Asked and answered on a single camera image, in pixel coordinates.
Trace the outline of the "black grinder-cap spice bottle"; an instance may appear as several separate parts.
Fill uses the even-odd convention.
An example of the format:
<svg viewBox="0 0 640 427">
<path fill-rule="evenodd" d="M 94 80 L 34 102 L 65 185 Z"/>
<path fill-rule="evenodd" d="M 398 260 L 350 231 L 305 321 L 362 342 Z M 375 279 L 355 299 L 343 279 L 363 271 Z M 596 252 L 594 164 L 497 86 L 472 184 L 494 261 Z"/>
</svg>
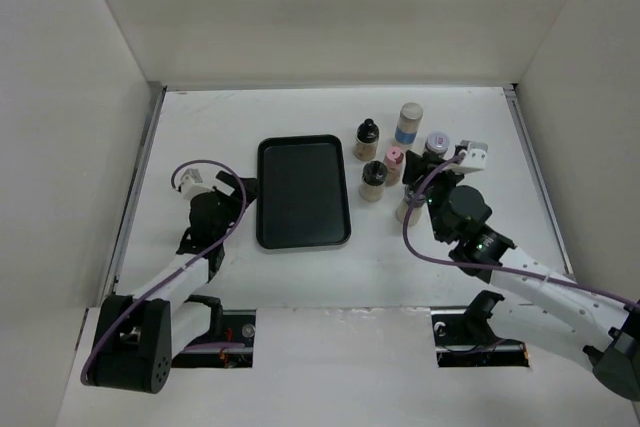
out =
<svg viewBox="0 0 640 427">
<path fill-rule="evenodd" d="M 383 162 L 372 160 L 366 163 L 362 170 L 360 196 L 368 202 L 379 201 L 384 194 L 387 174 L 388 169 Z"/>
</svg>

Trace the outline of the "tall blue-band spice jar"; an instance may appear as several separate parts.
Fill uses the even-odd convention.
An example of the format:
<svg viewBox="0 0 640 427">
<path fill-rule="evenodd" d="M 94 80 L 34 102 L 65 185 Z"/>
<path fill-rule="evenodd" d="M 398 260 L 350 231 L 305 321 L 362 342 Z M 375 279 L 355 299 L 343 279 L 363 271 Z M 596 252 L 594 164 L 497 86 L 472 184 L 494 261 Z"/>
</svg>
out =
<svg viewBox="0 0 640 427">
<path fill-rule="evenodd" d="M 408 149 L 414 144 L 422 118 L 423 107 L 420 104 L 408 102 L 401 107 L 394 133 L 396 146 Z"/>
</svg>

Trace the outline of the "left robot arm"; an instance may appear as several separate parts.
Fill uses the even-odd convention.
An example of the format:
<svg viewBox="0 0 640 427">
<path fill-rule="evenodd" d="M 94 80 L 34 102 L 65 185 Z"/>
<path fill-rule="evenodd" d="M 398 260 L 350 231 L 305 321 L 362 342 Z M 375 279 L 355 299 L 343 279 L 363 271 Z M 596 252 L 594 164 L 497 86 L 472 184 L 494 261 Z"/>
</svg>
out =
<svg viewBox="0 0 640 427">
<path fill-rule="evenodd" d="M 216 178 L 230 190 L 205 185 L 194 168 L 181 176 L 177 189 L 189 202 L 189 224 L 175 256 L 144 286 L 103 301 L 83 385 L 157 393 L 182 354 L 211 352 L 228 361 L 249 349 L 224 325 L 220 300 L 198 291 L 220 270 L 224 242 L 256 200 L 258 182 L 225 171 Z"/>
</svg>

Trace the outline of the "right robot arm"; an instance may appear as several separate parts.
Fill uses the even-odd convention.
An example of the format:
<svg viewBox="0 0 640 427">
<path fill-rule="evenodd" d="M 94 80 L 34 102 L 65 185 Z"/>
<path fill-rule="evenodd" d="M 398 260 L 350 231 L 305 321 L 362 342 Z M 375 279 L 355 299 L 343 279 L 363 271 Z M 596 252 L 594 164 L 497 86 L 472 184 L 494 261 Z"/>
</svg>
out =
<svg viewBox="0 0 640 427">
<path fill-rule="evenodd" d="M 403 184 L 411 209 L 424 204 L 436 241 L 450 245 L 440 263 L 484 284 L 464 313 L 473 341 L 536 345 L 590 371 L 614 394 L 639 399 L 639 304 L 580 285 L 542 264 L 491 228 L 482 194 L 463 184 L 486 166 L 486 147 L 463 142 L 452 158 L 407 152 Z"/>
</svg>

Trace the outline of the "purple-lid spice jar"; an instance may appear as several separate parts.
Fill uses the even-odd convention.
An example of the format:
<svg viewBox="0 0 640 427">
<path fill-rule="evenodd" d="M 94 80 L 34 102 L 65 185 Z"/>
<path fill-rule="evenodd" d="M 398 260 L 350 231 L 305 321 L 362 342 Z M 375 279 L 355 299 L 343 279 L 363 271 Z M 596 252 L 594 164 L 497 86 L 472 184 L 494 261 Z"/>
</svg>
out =
<svg viewBox="0 0 640 427">
<path fill-rule="evenodd" d="M 424 152 L 444 157 L 450 146 L 449 136 L 442 131 L 433 131 L 428 134 L 424 142 Z"/>
</svg>

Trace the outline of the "pink-cap spice bottle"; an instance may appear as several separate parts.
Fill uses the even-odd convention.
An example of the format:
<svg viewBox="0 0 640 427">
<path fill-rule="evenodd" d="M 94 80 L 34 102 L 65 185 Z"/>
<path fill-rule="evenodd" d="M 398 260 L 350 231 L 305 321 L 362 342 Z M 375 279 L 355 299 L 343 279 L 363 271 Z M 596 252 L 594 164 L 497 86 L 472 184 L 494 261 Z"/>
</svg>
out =
<svg viewBox="0 0 640 427">
<path fill-rule="evenodd" d="M 391 187 L 400 181 L 405 154 L 396 146 L 390 147 L 384 156 L 384 165 L 387 168 L 386 186 Z"/>
</svg>

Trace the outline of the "black plastic tray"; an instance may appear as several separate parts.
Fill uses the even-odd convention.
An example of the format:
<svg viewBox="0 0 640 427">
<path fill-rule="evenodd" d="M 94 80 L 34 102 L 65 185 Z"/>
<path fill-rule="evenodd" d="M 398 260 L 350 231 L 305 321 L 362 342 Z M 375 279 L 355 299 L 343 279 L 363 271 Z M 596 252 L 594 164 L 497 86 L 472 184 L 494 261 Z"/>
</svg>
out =
<svg viewBox="0 0 640 427">
<path fill-rule="evenodd" d="M 334 247 L 351 236 L 342 143 L 272 137 L 257 151 L 256 240 L 267 250 Z"/>
</svg>

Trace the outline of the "black knob-cap spice bottle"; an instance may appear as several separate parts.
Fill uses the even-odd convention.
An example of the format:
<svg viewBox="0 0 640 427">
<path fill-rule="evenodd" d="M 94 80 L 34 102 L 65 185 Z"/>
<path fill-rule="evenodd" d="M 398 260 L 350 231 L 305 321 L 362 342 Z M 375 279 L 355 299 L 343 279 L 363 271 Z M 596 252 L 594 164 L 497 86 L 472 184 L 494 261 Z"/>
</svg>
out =
<svg viewBox="0 0 640 427">
<path fill-rule="evenodd" d="M 371 161 L 377 153 L 379 128 L 371 118 L 365 119 L 356 130 L 356 142 L 353 148 L 354 156 L 364 162 Z"/>
</svg>

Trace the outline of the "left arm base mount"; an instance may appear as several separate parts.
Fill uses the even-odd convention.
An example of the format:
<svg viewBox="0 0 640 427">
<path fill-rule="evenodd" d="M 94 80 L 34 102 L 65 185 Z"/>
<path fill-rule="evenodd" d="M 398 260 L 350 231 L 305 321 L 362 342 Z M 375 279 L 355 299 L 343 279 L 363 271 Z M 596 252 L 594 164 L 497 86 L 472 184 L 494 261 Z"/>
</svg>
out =
<svg viewBox="0 0 640 427">
<path fill-rule="evenodd" d="M 215 327 L 176 355 L 178 369 L 246 369 L 253 366 L 255 310 L 225 310 Z"/>
</svg>

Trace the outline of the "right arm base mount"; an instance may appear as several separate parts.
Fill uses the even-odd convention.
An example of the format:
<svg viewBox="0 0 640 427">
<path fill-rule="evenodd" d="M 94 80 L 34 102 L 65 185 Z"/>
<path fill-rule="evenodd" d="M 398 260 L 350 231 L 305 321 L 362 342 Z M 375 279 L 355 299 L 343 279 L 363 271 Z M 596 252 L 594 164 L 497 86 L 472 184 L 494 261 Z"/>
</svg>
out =
<svg viewBox="0 0 640 427">
<path fill-rule="evenodd" d="M 486 327 L 474 331 L 463 309 L 433 309 L 431 321 L 440 368 L 530 367 L 524 343 L 499 338 Z"/>
</svg>

